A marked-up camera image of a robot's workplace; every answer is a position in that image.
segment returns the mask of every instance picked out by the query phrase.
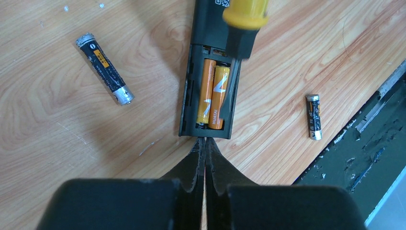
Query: yellow screwdriver handle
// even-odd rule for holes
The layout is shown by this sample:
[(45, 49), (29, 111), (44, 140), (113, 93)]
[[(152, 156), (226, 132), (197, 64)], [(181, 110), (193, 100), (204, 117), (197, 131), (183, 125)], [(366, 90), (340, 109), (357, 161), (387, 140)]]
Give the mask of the yellow screwdriver handle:
[(224, 21), (232, 27), (242, 30), (259, 30), (269, 17), (266, 10), (269, 0), (231, 0), (230, 6), (223, 12)]

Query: wood grain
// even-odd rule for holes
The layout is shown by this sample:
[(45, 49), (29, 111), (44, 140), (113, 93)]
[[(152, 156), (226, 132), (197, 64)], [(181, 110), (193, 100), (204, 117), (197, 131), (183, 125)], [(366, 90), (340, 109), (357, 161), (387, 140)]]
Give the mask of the wood grain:
[[(0, 226), (33, 229), (64, 181), (163, 175), (178, 137), (193, 0), (0, 3)], [(406, 57), (404, 0), (276, 0), (243, 62), (224, 155), (290, 184)], [(119, 106), (75, 45), (92, 32), (136, 99)], [(321, 96), (323, 139), (304, 96)]]

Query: orange battery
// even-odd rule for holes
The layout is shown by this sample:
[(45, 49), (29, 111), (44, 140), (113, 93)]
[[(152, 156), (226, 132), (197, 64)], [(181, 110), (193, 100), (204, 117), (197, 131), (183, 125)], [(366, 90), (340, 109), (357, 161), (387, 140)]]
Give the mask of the orange battery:
[(205, 59), (202, 74), (202, 86), (200, 88), (199, 109), (197, 110), (196, 123), (199, 125), (209, 123), (210, 105), (212, 103), (213, 80), (215, 61)]
[(210, 108), (209, 128), (223, 128), (223, 120), (220, 119), (220, 107), (226, 94), (226, 86), (229, 74), (229, 67), (216, 66), (213, 82), (212, 106)]

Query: battery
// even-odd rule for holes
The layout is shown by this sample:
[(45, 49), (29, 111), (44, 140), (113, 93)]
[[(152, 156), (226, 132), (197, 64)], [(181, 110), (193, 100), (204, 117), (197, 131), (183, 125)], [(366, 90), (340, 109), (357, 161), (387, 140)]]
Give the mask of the battery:
[(109, 87), (120, 105), (130, 104), (134, 99), (128, 86), (120, 77), (110, 60), (105, 56), (102, 48), (94, 39), (94, 36), (87, 33), (76, 40), (76, 44), (85, 53), (91, 65), (98, 75)]
[(220, 118), (220, 107), (226, 94), (226, 86), (229, 74), (229, 67), (216, 66), (213, 82), (212, 105), (210, 108), (209, 128), (223, 128), (223, 120)]
[(202, 73), (202, 84), (200, 88), (199, 108), (197, 110), (196, 123), (198, 127), (204, 128), (209, 123), (209, 112), (212, 103), (214, 69), (216, 61), (205, 59)]
[(306, 96), (306, 100), (310, 138), (321, 140), (320, 96), (318, 94), (309, 94)]

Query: battery compartment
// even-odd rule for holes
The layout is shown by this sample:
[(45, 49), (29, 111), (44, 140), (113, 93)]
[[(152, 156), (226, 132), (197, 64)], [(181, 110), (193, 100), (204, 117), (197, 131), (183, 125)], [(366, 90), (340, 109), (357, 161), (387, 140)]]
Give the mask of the battery compartment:
[(196, 123), (196, 119), (201, 92), (203, 64), (205, 59), (216, 61), (217, 66), (220, 64), (226, 64), (228, 67), (230, 67), (230, 63), (232, 60), (232, 58), (227, 57), (225, 51), (222, 49), (204, 45), (191, 45), (186, 73), (179, 136), (230, 139), (233, 125), (234, 108), (236, 103), (239, 70), (237, 73), (236, 87), (234, 88), (234, 92), (231, 95), (233, 102), (231, 112), (225, 115), (226, 118), (224, 119), (222, 129), (210, 129), (208, 125), (205, 125), (204, 128), (201, 128)]

